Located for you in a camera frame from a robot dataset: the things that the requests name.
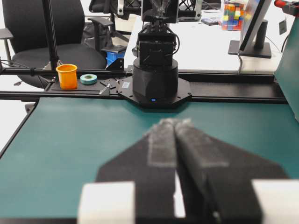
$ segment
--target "orange cup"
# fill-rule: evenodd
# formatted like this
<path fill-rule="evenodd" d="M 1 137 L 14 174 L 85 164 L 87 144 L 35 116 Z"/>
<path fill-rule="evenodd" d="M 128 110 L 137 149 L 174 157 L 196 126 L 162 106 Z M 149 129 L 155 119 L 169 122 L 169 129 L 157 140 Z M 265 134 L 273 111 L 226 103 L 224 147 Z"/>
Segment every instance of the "orange cup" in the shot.
<path fill-rule="evenodd" d="M 62 64 L 56 68 L 58 72 L 60 87 L 63 90 L 77 88 L 77 66 L 73 64 Z"/>

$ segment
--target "white label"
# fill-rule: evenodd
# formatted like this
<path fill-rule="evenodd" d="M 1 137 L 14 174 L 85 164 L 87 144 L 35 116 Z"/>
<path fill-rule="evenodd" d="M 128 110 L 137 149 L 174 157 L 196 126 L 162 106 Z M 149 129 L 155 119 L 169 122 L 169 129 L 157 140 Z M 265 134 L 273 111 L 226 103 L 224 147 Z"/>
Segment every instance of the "white label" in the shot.
<path fill-rule="evenodd" d="M 129 88 L 129 86 L 130 86 L 130 83 L 123 83 L 123 84 L 122 84 L 122 88 L 123 88 L 123 89 L 127 89 L 127 88 Z"/>

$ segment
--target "blue object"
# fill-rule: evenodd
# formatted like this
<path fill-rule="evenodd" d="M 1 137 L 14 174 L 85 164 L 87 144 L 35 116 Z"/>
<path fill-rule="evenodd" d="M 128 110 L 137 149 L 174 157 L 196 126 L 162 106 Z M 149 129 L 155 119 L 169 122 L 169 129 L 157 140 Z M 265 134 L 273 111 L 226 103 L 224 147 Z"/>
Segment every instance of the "blue object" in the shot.
<path fill-rule="evenodd" d="M 86 74 L 80 77 L 80 82 L 84 85 L 92 85 L 97 83 L 98 77 L 94 74 Z"/>
<path fill-rule="evenodd" d="M 107 65 L 111 65 L 117 58 L 124 58 L 126 51 L 123 51 L 119 54 L 113 52 L 107 52 Z"/>

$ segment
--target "monitor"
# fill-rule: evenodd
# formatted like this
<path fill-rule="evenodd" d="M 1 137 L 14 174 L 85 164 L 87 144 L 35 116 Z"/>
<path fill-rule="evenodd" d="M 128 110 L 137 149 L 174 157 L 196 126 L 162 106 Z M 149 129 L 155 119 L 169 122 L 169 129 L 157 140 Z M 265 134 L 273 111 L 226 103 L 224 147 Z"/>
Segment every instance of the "monitor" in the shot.
<path fill-rule="evenodd" d="M 245 9 L 240 41 L 231 41 L 229 54 L 271 58 L 269 43 L 265 43 L 267 21 L 264 20 L 271 0 L 249 0 Z"/>

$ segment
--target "table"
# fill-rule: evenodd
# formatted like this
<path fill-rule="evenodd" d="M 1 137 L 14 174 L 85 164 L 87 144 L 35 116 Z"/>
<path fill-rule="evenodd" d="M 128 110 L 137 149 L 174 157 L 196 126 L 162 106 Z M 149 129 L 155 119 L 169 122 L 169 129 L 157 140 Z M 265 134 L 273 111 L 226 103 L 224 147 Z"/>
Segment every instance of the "table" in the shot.
<path fill-rule="evenodd" d="M 76 217 L 82 186 L 98 168 L 169 117 L 191 118 L 299 178 L 299 123 L 289 105 L 187 102 L 145 110 L 126 100 L 41 98 L 0 159 L 0 219 Z"/>
<path fill-rule="evenodd" d="M 202 18 L 219 17 L 220 13 L 212 10 L 203 12 Z M 281 48 L 287 33 L 279 36 L 278 23 L 285 18 L 282 10 L 274 4 L 268 10 L 265 17 L 269 20 L 267 37 Z M 287 18 L 288 30 L 293 23 L 292 17 Z M 231 40 L 239 40 L 240 32 L 223 31 L 220 26 L 208 26 L 198 22 L 179 22 L 170 25 L 171 30 L 176 33 L 181 42 L 181 48 L 174 59 L 178 61 L 181 70 L 199 70 L 201 72 L 237 73 L 240 66 L 238 56 L 229 55 L 228 48 Z M 128 50 L 124 58 L 124 67 L 133 64 L 136 57 L 131 51 L 135 47 L 138 33 L 142 29 L 142 21 L 137 17 L 135 26 L 128 44 Z M 242 56 L 242 73 L 273 74 L 281 59 L 280 50 L 271 43 L 272 58 L 254 58 Z"/>

